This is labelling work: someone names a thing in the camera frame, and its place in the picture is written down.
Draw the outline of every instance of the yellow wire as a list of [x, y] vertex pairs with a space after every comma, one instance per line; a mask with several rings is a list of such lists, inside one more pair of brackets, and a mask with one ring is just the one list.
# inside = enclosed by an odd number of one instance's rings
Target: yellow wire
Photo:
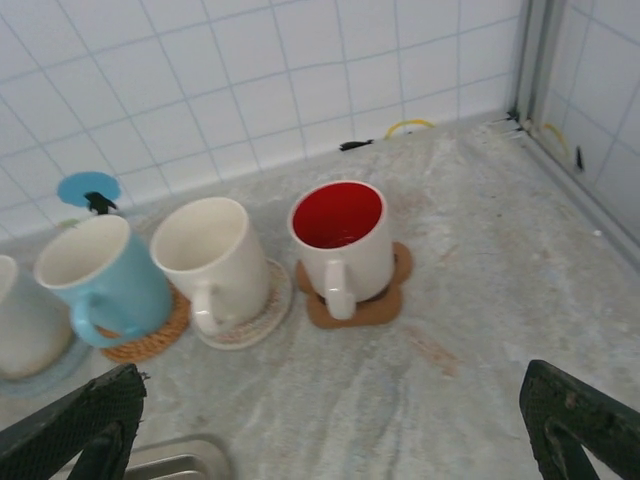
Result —
[[562, 150], [564, 150], [564, 156], [566, 158], [569, 158], [569, 147], [567, 146], [567, 141], [564, 139], [564, 135], [562, 134], [560, 129], [557, 128], [555, 125], [552, 125], [550, 123], [545, 123], [542, 126], [542, 128], [543, 128], [543, 130], [544, 129], [551, 130], [551, 133], [553, 133], [555, 135], [555, 137], [560, 142], [560, 145], [562, 145]]
[[398, 122], [394, 126], [392, 126], [389, 130], [387, 130], [387, 134], [384, 136], [385, 140], [389, 140], [393, 132], [395, 132], [398, 128], [404, 127], [405, 125], [424, 125], [428, 128], [433, 128], [435, 125], [431, 122], [427, 122], [426, 120], [422, 120], [420, 118], [416, 118], [414, 120], [405, 120], [404, 122]]

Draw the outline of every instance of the white mug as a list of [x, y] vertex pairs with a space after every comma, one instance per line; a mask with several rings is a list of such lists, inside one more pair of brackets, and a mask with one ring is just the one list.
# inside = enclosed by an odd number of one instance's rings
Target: white mug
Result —
[[191, 300], [191, 318], [205, 335], [226, 332], [266, 305], [267, 259], [234, 200], [205, 198], [173, 212], [153, 235], [151, 256]]
[[362, 182], [339, 181], [305, 194], [289, 214], [289, 232], [314, 290], [337, 320], [381, 293], [394, 270], [387, 202]]
[[0, 377], [13, 380], [38, 373], [72, 338], [64, 303], [13, 258], [0, 255]]

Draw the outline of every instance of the coaster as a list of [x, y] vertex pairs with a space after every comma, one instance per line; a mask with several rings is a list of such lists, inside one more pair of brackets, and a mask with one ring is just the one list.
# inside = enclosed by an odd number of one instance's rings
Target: coaster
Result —
[[90, 351], [91, 345], [74, 335], [74, 340], [71, 341], [67, 350], [44, 370], [17, 380], [0, 378], [0, 395], [15, 398], [37, 397], [75, 372]]
[[255, 345], [280, 324], [291, 306], [293, 288], [284, 267], [271, 259], [267, 259], [267, 262], [270, 275], [269, 298], [262, 313], [228, 332], [214, 336], [205, 335], [193, 322], [193, 329], [200, 340], [219, 350], [240, 350]]
[[329, 314], [324, 298], [313, 290], [302, 262], [298, 262], [296, 281], [300, 290], [307, 294], [307, 313], [311, 322], [319, 328], [344, 328], [384, 325], [396, 318], [402, 310], [400, 284], [411, 275], [413, 260], [409, 249], [400, 242], [393, 242], [393, 255], [396, 266], [389, 286], [374, 298], [359, 302], [356, 313], [348, 320], [336, 320]]
[[[167, 322], [159, 330], [145, 337], [123, 343], [117, 347], [103, 348], [102, 354], [105, 357], [118, 363], [142, 362], [164, 352], [180, 338], [180, 335], [189, 326], [191, 303], [171, 282], [169, 282], [169, 287], [171, 288], [173, 309]], [[117, 334], [108, 330], [102, 328], [98, 328], [98, 330], [105, 337], [118, 337]]]

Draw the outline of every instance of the sink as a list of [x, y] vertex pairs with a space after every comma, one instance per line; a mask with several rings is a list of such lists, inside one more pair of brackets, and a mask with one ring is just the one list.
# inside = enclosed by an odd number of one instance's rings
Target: sink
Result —
[[[67, 465], [53, 479], [66, 479], [72, 468]], [[124, 479], [230, 480], [231, 468], [213, 443], [182, 440], [132, 452]]]

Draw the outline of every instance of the wooden coaster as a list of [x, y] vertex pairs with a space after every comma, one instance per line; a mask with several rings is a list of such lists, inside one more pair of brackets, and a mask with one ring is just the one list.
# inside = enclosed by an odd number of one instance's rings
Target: wooden coaster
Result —
[[358, 303], [355, 315], [349, 320], [336, 320], [329, 314], [324, 298], [313, 290], [302, 262], [298, 262], [296, 281], [300, 290], [307, 294], [307, 313], [311, 322], [320, 328], [344, 328], [383, 325], [396, 318], [402, 309], [400, 284], [411, 275], [413, 260], [409, 249], [400, 242], [393, 243], [393, 254], [396, 268], [389, 286], [373, 299]]
[[[159, 330], [146, 337], [123, 343], [117, 347], [103, 348], [102, 354], [105, 357], [118, 363], [142, 362], [164, 352], [180, 338], [180, 335], [189, 326], [191, 303], [171, 282], [169, 282], [169, 287], [171, 288], [173, 309], [167, 322]], [[98, 330], [105, 337], [118, 337], [117, 334], [103, 328], [98, 327]]]

